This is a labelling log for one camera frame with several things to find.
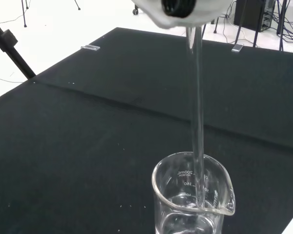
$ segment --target black stand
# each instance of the black stand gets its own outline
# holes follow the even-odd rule
[[[219,17],[217,17],[217,21],[216,21],[216,26],[215,26],[214,33],[217,33],[217,25],[218,25],[218,20],[219,20]]]
[[[75,0],[75,2],[76,2],[76,0]],[[79,7],[79,5],[78,5],[78,3],[76,2],[76,5],[77,5],[77,7],[78,7],[78,10],[80,11],[80,7]]]
[[[25,20],[25,11],[24,11],[24,3],[23,3],[23,0],[21,0],[21,6],[22,6],[22,9],[23,9],[24,28],[26,28],[27,25],[26,25],[26,20]]]
[[[27,79],[33,78],[36,74],[14,48],[17,42],[10,30],[3,32],[0,28],[0,49],[10,57]]]
[[[280,16],[281,20],[279,20],[279,25],[278,25],[278,29],[280,28],[280,30],[281,30],[279,51],[281,51],[281,49],[283,50],[283,29],[284,29],[284,19],[285,19],[286,7],[287,7],[287,0],[283,0],[281,16]]]
[[[235,43],[234,44],[236,44],[238,42],[238,39],[239,39],[239,36],[240,36],[241,27],[242,27],[242,24],[243,24],[244,18],[245,18],[245,8],[246,8],[247,1],[248,0],[245,0],[244,5],[243,5],[243,10],[242,10],[242,16],[241,16],[241,20],[240,20],[240,25],[239,25],[238,33],[236,35]]]
[[[205,28],[206,28],[206,24],[204,24],[204,27],[203,27],[202,38],[204,36]]]
[[[261,23],[263,21],[264,7],[265,7],[265,2],[264,1],[261,1],[260,11],[259,11],[259,17],[258,17],[258,22],[257,22],[257,27],[256,27],[255,37],[254,37],[254,42],[253,42],[253,48],[256,47],[258,32],[260,31]]]
[[[135,5],[135,9],[132,10],[132,13],[133,13],[134,16],[136,16],[136,15],[139,14],[139,10],[138,9],[139,9],[138,6]]]

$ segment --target metal clip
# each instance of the metal clip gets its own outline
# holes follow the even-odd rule
[[[82,46],[81,49],[88,49],[88,50],[98,51],[100,49],[100,46],[96,46],[96,45],[85,45],[85,46]]]

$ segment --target white floor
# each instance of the white floor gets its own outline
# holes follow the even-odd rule
[[[44,71],[65,57],[114,29],[124,27],[144,31],[185,36],[184,28],[163,30],[140,12],[132,14],[134,4],[130,0],[27,0],[30,9],[25,13],[27,28],[23,18],[0,24],[3,30],[10,29],[18,39],[16,49],[36,74]],[[13,20],[22,15],[21,0],[0,0],[0,22]],[[293,21],[293,0],[290,2],[286,17]],[[224,22],[220,19],[217,34],[214,25],[208,24],[204,39],[226,42],[223,35]],[[243,29],[248,40],[253,41],[254,31]],[[237,29],[225,23],[225,35],[228,42],[235,40]],[[244,45],[251,43],[242,40]],[[275,30],[259,33],[257,45],[277,50],[279,37]],[[284,43],[284,50],[293,52],[293,43]],[[23,82],[26,78],[13,64],[10,58],[0,50],[0,78]],[[0,96],[19,85],[0,80]]]

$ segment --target black table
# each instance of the black table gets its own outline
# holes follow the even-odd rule
[[[185,38],[115,29],[0,97],[0,234],[154,233],[151,173],[190,151]],[[293,54],[204,41],[205,153],[224,234],[293,217]]]

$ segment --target glass beaker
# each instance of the glass beaker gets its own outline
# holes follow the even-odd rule
[[[224,215],[235,212],[235,197],[227,170],[204,155],[205,206],[197,207],[193,153],[161,160],[154,168],[156,234],[221,234]]]

